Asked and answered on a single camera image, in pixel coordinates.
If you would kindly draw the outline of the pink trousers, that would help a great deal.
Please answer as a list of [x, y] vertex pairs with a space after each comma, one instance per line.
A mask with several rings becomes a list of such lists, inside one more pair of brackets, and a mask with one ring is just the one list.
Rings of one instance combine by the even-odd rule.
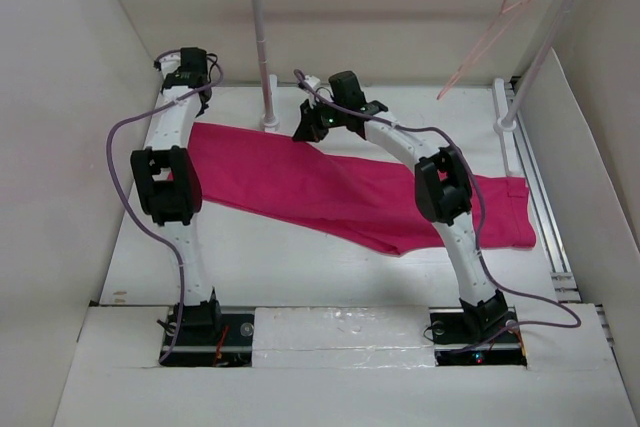
[[401, 256], [444, 242], [402, 164], [329, 155], [278, 134], [196, 123], [188, 152], [204, 200]]

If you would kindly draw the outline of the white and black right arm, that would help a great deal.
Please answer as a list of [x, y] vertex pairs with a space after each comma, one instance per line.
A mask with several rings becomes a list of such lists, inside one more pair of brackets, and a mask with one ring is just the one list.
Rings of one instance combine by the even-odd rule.
[[332, 97], [319, 93], [317, 78], [296, 69], [298, 87], [308, 94], [300, 106], [295, 142], [322, 141], [331, 129], [345, 128], [400, 161], [414, 176], [416, 207], [444, 242], [459, 287], [462, 328], [470, 344], [492, 341], [504, 332], [508, 307], [504, 293], [487, 273], [472, 218], [475, 179], [460, 149], [446, 140], [434, 147], [416, 136], [418, 128], [398, 123], [383, 103], [368, 101], [356, 74], [339, 72], [329, 78]]

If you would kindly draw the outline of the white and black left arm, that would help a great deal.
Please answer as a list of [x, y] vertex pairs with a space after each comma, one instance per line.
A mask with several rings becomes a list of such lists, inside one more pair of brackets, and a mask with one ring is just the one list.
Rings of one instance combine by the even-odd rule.
[[198, 47], [183, 47], [155, 61], [163, 75], [162, 100], [171, 106], [160, 112], [149, 140], [130, 156], [143, 212], [174, 245], [184, 276], [178, 279], [184, 299], [166, 322], [177, 344], [206, 345], [223, 331], [220, 306], [202, 260], [196, 218], [203, 195], [187, 150], [196, 118], [211, 98], [211, 69], [215, 56]]

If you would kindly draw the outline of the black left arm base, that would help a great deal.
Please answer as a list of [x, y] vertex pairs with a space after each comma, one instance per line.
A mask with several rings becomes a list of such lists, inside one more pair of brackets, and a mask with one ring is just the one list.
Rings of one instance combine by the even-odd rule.
[[255, 314], [253, 311], [224, 312], [222, 329], [213, 337], [182, 329], [168, 353], [175, 323], [163, 336], [159, 364], [163, 367], [242, 368], [252, 365]]

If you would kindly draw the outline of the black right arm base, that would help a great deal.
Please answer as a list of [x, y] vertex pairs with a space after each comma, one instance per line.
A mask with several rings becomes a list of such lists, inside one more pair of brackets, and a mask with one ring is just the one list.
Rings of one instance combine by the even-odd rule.
[[517, 321], [509, 309], [505, 319], [476, 336], [461, 308], [433, 308], [423, 337], [433, 344], [437, 367], [521, 366], [528, 362], [521, 337], [506, 325]]

